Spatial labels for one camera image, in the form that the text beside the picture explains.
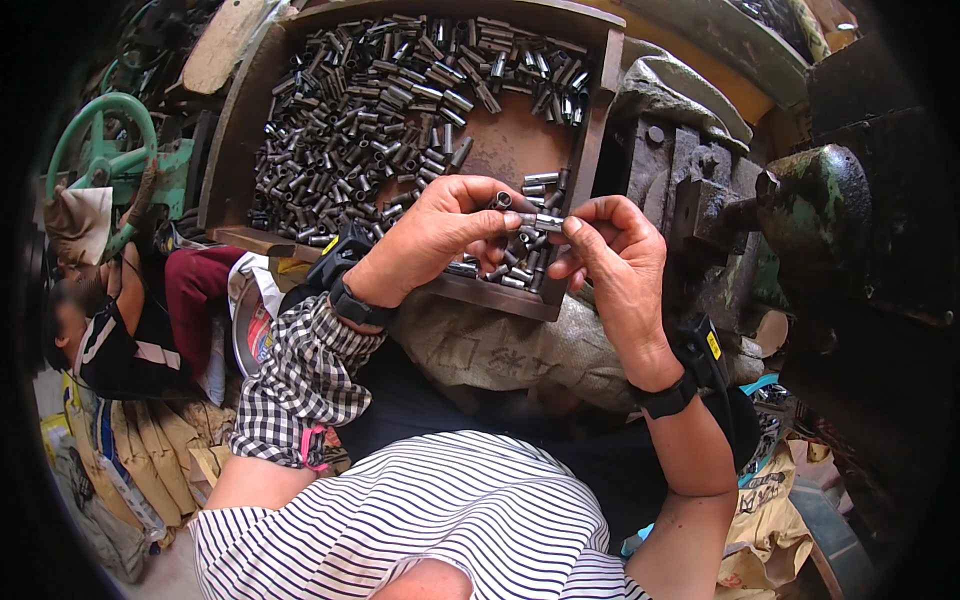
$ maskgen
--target wrist-mounted device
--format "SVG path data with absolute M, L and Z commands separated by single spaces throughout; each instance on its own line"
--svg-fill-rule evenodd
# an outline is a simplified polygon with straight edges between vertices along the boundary
M 653 419 L 681 412 L 700 388 L 726 393 L 730 375 L 720 352 L 716 329 L 705 313 L 698 313 L 677 328 L 673 353 L 684 365 L 684 375 L 662 392 L 644 392 L 631 385 L 636 409 L 647 409 Z
M 307 272 L 306 280 L 313 288 L 330 291 L 330 305 L 337 315 L 358 325 L 386 327 L 396 318 L 396 309 L 369 306 L 358 300 L 344 283 L 344 273 L 360 262 L 371 248 L 373 241 L 351 221 L 324 248 L 323 255 Z

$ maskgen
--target wooden tray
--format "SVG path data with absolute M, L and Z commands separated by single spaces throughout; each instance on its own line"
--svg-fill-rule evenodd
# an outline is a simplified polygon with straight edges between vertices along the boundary
M 623 50 L 620 17 L 564 0 L 476 0 L 468 4 L 445 0 L 357 0 L 330 3 L 278 21 L 255 39 L 253 50 L 240 65 L 230 88 L 213 138 L 200 198 L 199 226 L 210 238 L 267 256 L 291 256 L 306 261 L 320 257 L 311 248 L 267 231 L 246 227 L 252 206 L 254 154 L 263 143 L 271 89 L 286 69 L 306 35 L 321 28 L 358 18 L 395 12 L 450 18 L 477 15 L 510 21 L 537 33 L 556 36 L 589 48 L 597 64 L 590 77 L 590 108 L 580 128 L 547 123 L 530 114 L 530 96 L 504 92 L 498 100 L 503 112 L 489 114 L 481 104 L 468 115 L 460 135 L 474 138 L 462 173 L 487 175 L 519 189 L 526 173 L 556 171 L 570 165 L 564 214 L 590 197 L 596 174 L 607 111 L 616 91 Z M 385 186 L 383 200 L 410 184 Z M 443 274 L 425 286 L 429 291 L 473 304 L 556 321 L 566 289 L 565 281 L 545 279 L 541 295 L 514 290 L 482 280 Z

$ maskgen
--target fingernail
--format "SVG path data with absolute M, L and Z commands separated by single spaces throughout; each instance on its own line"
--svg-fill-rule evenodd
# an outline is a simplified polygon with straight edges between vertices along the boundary
M 520 228 L 520 215 L 513 212 L 512 210 L 505 210 L 503 212 L 503 225 L 506 226 L 508 231 Z
M 576 217 L 567 217 L 564 219 L 564 233 L 573 235 L 584 226 L 584 222 Z

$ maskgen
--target metal machine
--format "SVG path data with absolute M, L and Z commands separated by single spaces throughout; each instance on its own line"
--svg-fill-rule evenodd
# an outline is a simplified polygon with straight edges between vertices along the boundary
M 142 146 L 125 149 L 132 139 L 129 126 L 124 129 L 124 139 L 105 139 L 105 121 L 110 116 L 136 125 Z M 57 142 L 48 174 L 57 173 L 71 140 L 87 130 L 89 139 L 81 149 L 80 176 L 69 185 L 70 189 L 112 186 L 115 207 L 136 202 L 135 210 L 145 211 L 150 205 L 163 205 L 166 218 L 171 221 L 182 216 L 194 140 L 175 139 L 158 145 L 150 112 L 133 96 L 110 92 L 87 104 L 70 121 Z M 46 181 L 47 198 L 53 198 L 57 183 L 57 178 L 51 176 Z M 131 224 L 125 224 L 107 242 L 101 260 L 113 257 L 130 241 L 134 231 Z
M 758 317 L 786 313 L 780 383 L 849 446 L 870 480 L 851 490 L 863 533 L 893 548 L 954 429 L 954 157 L 879 38 L 816 64 L 807 86 L 810 139 L 763 166 L 689 127 L 614 115 L 611 176 L 593 192 L 626 194 L 658 227 L 664 321 L 709 314 L 728 361 L 744 359 L 728 363 L 734 383 L 763 368 L 743 344 Z

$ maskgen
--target black watch band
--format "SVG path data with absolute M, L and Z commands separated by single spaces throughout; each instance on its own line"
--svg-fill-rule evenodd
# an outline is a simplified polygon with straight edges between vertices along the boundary
M 396 319 L 397 309 L 369 306 L 358 300 L 344 283 L 343 276 L 337 277 L 330 288 L 330 305 L 337 315 L 358 325 L 387 327 Z
M 683 376 L 662 392 L 644 392 L 638 387 L 630 386 L 630 395 L 634 399 L 637 410 L 640 407 L 647 409 L 651 419 L 669 417 L 681 412 L 690 400 L 697 395 L 697 382 L 691 373 L 684 370 Z

